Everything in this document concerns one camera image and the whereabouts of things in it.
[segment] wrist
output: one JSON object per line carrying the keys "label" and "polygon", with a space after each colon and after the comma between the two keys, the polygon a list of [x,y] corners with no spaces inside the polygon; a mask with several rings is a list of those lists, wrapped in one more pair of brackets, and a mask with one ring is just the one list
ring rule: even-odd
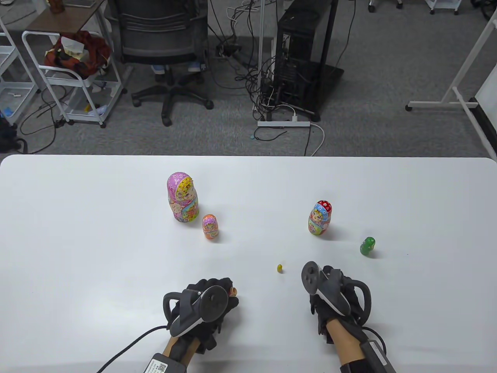
{"label": "wrist", "polygon": [[[162,354],[164,356],[167,356],[168,358],[174,358],[174,360],[177,360],[179,363],[181,363],[185,367],[187,367],[188,364],[190,364],[190,361],[193,358],[193,355],[195,355],[195,352],[199,348],[200,341],[198,340],[198,338],[194,338],[193,340],[191,340],[188,343],[188,345],[186,347],[185,346],[179,347],[179,344],[181,344],[181,343],[182,343],[182,341],[180,341],[178,337],[171,337]],[[176,355],[178,355],[178,353],[177,353],[177,351],[173,351],[173,348],[176,348],[176,349],[180,348],[182,350],[180,353],[181,354],[180,357],[176,356]]]}
{"label": "wrist", "polygon": [[333,339],[342,365],[365,358],[359,340],[347,332],[338,319],[328,321],[326,329]]}

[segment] matryoshka doll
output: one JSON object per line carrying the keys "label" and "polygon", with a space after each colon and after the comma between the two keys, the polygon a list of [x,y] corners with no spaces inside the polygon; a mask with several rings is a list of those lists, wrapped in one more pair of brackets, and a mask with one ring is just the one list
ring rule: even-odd
{"label": "matryoshka doll", "polygon": [[219,227],[217,224],[217,219],[214,215],[205,215],[202,219],[202,230],[204,231],[205,238],[212,240],[219,234]]}
{"label": "matryoshka doll", "polygon": [[328,201],[319,201],[309,215],[309,232],[319,236],[323,234],[331,220],[331,203]]}
{"label": "matryoshka doll", "polygon": [[197,191],[192,178],[184,172],[175,172],[167,180],[169,206],[177,221],[193,221],[198,216]]}

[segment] power strip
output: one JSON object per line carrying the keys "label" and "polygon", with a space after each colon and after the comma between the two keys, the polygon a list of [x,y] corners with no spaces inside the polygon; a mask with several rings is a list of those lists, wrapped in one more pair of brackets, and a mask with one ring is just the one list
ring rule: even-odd
{"label": "power strip", "polygon": [[291,120],[257,121],[257,127],[310,127],[310,122],[292,122]]}

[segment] wooden tabletop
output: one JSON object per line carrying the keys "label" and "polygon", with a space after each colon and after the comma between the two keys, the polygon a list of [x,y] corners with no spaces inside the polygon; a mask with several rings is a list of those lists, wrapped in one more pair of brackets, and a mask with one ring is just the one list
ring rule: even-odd
{"label": "wooden tabletop", "polygon": [[66,10],[59,14],[53,14],[46,8],[26,30],[74,34],[81,30],[103,1],[96,0],[91,8],[67,6]]}

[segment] red bag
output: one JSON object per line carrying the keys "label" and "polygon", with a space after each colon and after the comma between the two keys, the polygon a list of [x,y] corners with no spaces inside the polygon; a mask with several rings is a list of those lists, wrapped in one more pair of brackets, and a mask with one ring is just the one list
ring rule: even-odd
{"label": "red bag", "polygon": [[[61,42],[62,36],[84,44],[89,58],[81,62],[77,58],[66,54]],[[57,43],[47,52],[44,64],[72,70],[82,79],[86,79],[90,75],[96,74],[101,67],[106,67],[109,58],[110,48],[105,39],[92,36],[88,31],[78,31],[76,34],[61,34]]]}

